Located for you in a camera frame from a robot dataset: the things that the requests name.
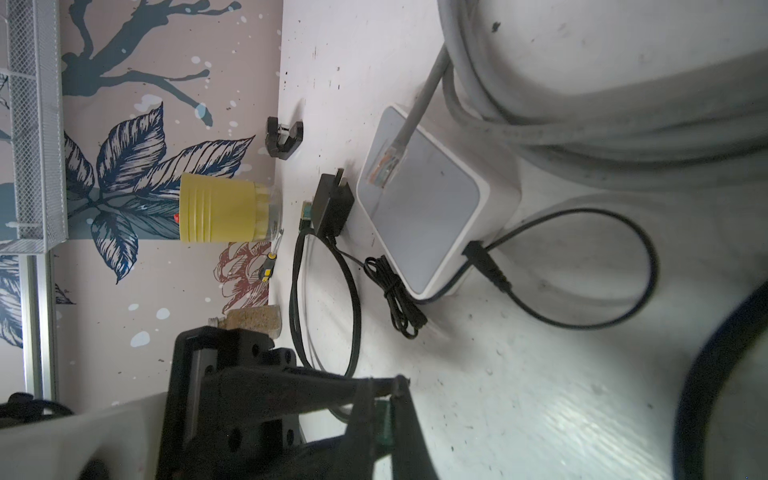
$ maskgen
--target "white surface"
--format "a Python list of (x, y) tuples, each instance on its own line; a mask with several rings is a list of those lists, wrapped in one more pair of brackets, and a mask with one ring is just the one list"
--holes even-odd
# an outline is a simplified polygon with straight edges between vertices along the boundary
[[(488, 18), (509, 35), (508, 63), (561, 94), (646, 81), (768, 45), (766, 7), (757, 0), (483, 5), (488, 10), (482, 15), (500, 12)], [(558, 30), (564, 23), (573, 28), (569, 35)], [(391, 102), (412, 103), (441, 43), (431, 0), (285, 1), (279, 116), (283, 123), (303, 119), (305, 137), (288, 161), (278, 163), (286, 232), (270, 297), (281, 305), (284, 322), (301, 202), (311, 199), (320, 173), (344, 167), (357, 178), (380, 112)], [(512, 223), (541, 210), (590, 205), (642, 224), (662, 268), (650, 305), (623, 326), (565, 332), (529, 318), (473, 274), (457, 296), (425, 308), (430, 322), (409, 341), (392, 328), (381, 291), (358, 272), (363, 318), (357, 376), (402, 373), (411, 379), (443, 479), (670, 478), (684, 375), (720, 321), (768, 278), (768, 185), (616, 194), (569, 184), (525, 163), (519, 174), (523, 197)], [(359, 258), (378, 256), (382, 250), (373, 239), (354, 208), (341, 247)], [(519, 294), (552, 316), (608, 318), (633, 301), (647, 274), (638, 242), (609, 220), (563, 219), (504, 251), (517, 266), (503, 262)], [(351, 336), (349, 295), (329, 253), (317, 247), (307, 257), (305, 331), (325, 367), (341, 372)], [(562, 290), (574, 295), (564, 301)], [(614, 302), (589, 300), (604, 298)], [(277, 343), (291, 346), (288, 329)], [(716, 445), (744, 445), (739, 463), (755, 469), (754, 478), (768, 471), (757, 463), (759, 450), (749, 450), (765, 445), (766, 429), (753, 427), (757, 443), (737, 441), (746, 420), (734, 406), (756, 406), (765, 398), (766, 382), (755, 380), (765, 378), (765, 339), (761, 346), (714, 422), (715, 428), (729, 426)], [(766, 424), (765, 409), (749, 411), (756, 412), (756, 425)], [(303, 429), (313, 440), (338, 435), (343, 425), (321, 412), (304, 417)], [(717, 478), (736, 478), (734, 472)]]

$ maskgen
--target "black plastic bracket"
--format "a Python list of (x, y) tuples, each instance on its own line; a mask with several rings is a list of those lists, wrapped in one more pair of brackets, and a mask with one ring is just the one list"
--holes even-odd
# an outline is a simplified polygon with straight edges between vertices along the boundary
[[(298, 414), (349, 403), (343, 436), (303, 440)], [(405, 377), (297, 367), (294, 351), (241, 329), (176, 338), (159, 453), (156, 480), (366, 480), (385, 455), (393, 478), (437, 480)]]
[(288, 160), (304, 139), (304, 122), (297, 121), (289, 129), (277, 121), (277, 117), (266, 120), (266, 151), (271, 157)]

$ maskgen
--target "yellow lid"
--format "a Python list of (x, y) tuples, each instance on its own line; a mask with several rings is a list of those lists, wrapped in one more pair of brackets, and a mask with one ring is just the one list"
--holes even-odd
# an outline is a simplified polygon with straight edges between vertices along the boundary
[(250, 242), (259, 240), (255, 238), (259, 235), (264, 238), (269, 195), (259, 193), (257, 196), (256, 184), (248, 180), (182, 174), (179, 194), (181, 241)]

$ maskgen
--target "blue leaf print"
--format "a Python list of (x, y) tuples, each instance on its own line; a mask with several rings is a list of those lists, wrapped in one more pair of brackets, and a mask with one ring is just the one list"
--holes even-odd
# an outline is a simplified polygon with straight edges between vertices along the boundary
[(163, 105), (117, 124), (101, 145), (96, 170), (101, 190), (130, 191), (165, 156)]
[(0, 255), (0, 337), (22, 346), (22, 289), (16, 255)]
[(179, 202), (162, 198), (131, 198), (120, 207), (134, 227), (160, 237), (178, 239), (179, 224), (174, 215), (179, 213)]
[(123, 214), (101, 212), (91, 224), (91, 235), (104, 263), (118, 276), (120, 283), (136, 263), (139, 239), (131, 222)]
[(253, 137), (205, 141), (185, 148), (176, 157), (158, 164), (142, 177), (136, 183), (134, 192), (143, 197), (178, 200), (183, 173), (232, 178), (240, 168), (240, 162), (252, 141)]
[(94, 168), (85, 160), (80, 147), (64, 133), (64, 155), (67, 164), (67, 198), (82, 200), (94, 187)]
[(70, 300), (67, 294), (64, 293), (64, 290), (61, 289), (58, 283), (56, 283), (55, 286), (56, 286), (56, 305), (76, 305), (76, 303)]

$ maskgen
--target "floral wallpaper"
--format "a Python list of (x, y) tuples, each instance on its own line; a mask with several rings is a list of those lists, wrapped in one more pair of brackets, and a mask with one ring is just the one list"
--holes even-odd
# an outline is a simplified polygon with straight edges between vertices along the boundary
[[(62, 0), (60, 19), (70, 240), (54, 249), (58, 360), (62, 401), (82, 411), (162, 391), (176, 334), (267, 302), (268, 242), (182, 244), (174, 214), (184, 172), (273, 183), (263, 139), (282, 2)], [(0, 154), (7, 108), (0, 75)], [(14, 204), (0, 164), (0, 241), (15, 237)], [(19, 293), (17, 259), (0, 257), (0, 349), (22, 345)]]

